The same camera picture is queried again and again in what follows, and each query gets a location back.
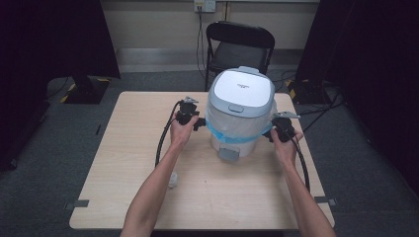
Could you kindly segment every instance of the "forearm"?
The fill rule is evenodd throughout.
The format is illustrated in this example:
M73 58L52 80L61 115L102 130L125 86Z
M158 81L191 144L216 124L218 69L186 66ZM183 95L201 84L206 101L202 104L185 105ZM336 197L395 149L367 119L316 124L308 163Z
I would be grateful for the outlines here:
M285 174L301 236L335 236L328 219L305 187L296 169L286 167Z
M181 151L180 146L171 145L160 163L144 181L126 213L126 222L121 236L149 236L151 234L166 196L170 176Z

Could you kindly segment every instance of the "white lid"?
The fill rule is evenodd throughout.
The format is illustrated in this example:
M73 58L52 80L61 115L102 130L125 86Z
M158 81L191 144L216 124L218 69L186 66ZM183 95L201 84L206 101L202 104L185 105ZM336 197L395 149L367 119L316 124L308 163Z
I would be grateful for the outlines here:
M225 71L218 78L213 92L235 105L263 107L270 100L270 81L258 75L239 71Z
M209 89L209 102L218 110L245 118L269 112L275 87L257 69L239 67L221 72Z

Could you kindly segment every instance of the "chair backrest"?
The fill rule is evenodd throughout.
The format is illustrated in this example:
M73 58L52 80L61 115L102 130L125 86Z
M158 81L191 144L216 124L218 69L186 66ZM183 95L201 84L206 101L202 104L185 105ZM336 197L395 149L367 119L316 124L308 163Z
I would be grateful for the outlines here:
M274 49L275 38L261 27L253 27L232 22L214 22L207 27L207 40Z

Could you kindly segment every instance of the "blue tape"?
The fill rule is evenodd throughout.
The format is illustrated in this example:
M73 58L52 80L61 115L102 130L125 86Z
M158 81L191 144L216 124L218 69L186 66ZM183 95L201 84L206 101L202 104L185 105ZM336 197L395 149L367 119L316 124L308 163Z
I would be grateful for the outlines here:
M227 143L227 144L241 144L241 143L246 143L246 142L254 141L254 140L258 139L259 136L261 136L265 132L267 132L270 129L272 129L272 125L270 124L265 129L263 129L260 134L257 134L255 136L250 136L250 137L228 137L228 136L225 136L224 134L222 134L222 132L219 132L215 128L213 128L213 126L210 124L210 122L207 119L206 119L206 122L207 122L207 128L213 134L213 136L215 136L215 138L219 142L221 142L221 143Z

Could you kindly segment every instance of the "white appliance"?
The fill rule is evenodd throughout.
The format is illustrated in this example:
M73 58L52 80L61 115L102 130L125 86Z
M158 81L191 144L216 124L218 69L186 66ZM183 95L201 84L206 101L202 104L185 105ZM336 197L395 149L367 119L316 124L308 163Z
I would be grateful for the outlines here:
M255 68L218 74L209 89L206 121L220 158L235 161L252 152L260 135L272 128L274 94L272 81Z

